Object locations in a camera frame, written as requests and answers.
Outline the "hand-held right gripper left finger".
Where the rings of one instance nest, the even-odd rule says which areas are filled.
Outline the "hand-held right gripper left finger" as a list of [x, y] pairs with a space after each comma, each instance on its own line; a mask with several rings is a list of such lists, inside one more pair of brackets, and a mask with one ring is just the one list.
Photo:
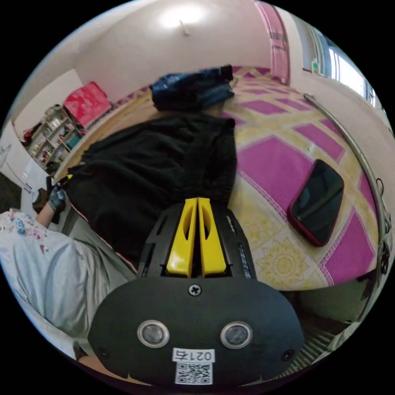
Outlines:
[[186, 199], [166, 264], [170, 275], [191, 277], [195, 245], [198, 199]]

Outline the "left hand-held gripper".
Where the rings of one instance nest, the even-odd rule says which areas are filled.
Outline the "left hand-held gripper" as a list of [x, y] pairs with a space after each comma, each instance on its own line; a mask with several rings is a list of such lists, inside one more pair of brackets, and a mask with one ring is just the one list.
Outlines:
[[51, 193], [54, 187], [63, 188], [64, 183], [67, 183], [73, 177], [72, 174], [67, 174], [65, 177], [61, 178], [59, 181], [53, 184], [53, 178], [51, 176], [46, 177], [46, 191]]

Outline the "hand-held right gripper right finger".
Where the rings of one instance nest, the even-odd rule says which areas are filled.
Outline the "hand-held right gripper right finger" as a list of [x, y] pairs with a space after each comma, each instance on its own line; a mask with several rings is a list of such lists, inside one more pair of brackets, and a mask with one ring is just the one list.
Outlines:
[[208, 198], [198, 198], [200, 257], [204, 277], [223, 275], [226, 262]]

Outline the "person's left hand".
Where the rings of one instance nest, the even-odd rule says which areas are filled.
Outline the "person's left hand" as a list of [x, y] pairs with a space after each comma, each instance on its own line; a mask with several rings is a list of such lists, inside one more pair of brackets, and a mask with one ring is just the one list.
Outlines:
[[55, 212], [62, 212], [66, 205], [66, 196], [63, 189], [55, 185], [49, 194], [47, 203]]

